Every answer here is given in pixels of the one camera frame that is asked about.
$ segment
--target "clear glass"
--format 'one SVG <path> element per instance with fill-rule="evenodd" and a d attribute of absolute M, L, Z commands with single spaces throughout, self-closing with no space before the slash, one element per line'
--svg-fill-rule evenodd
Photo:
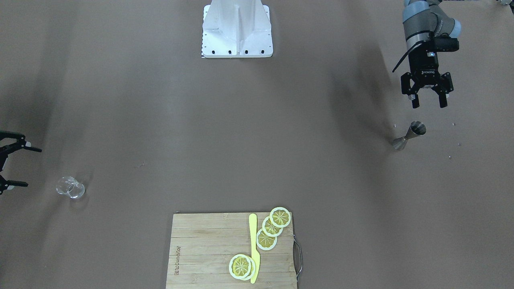
<path fill-rule="evenodd" d="M 83 184 L 70 176 L 60 178 L 57 182 L 56 189 L 57 193 L 70 198 L 80 198 L 86 191 Z"/>

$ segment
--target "metal jigger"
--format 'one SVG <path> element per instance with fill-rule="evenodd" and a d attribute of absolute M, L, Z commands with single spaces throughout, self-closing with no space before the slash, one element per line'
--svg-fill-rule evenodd
<path fill-rule="evenodd" d="M 393 147 L 397 151 L 401 151 L 405 148 L 407 141 L 411 138 L 415 138 L 420 135 L 424 135 L 427 132 L 427 128 L 421 121 L 413 121 L 407 134 L 404 137 L 399 137 L 393 140 Z"/>

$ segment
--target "plastic knife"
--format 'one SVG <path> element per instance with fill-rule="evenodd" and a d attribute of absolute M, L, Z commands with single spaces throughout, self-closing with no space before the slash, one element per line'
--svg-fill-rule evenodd
<path fill-rule="evenodd" d="M 259 267 L 261 266 L 261 254 L 257 251 L 257 215 L 252 213 L 248 216 L 248 223 L 250 225 L 250 245 L 252 259 L 255 262 L 255 274 L 250 279 L 250 283 L 254 284 L 259 274 Z"/>

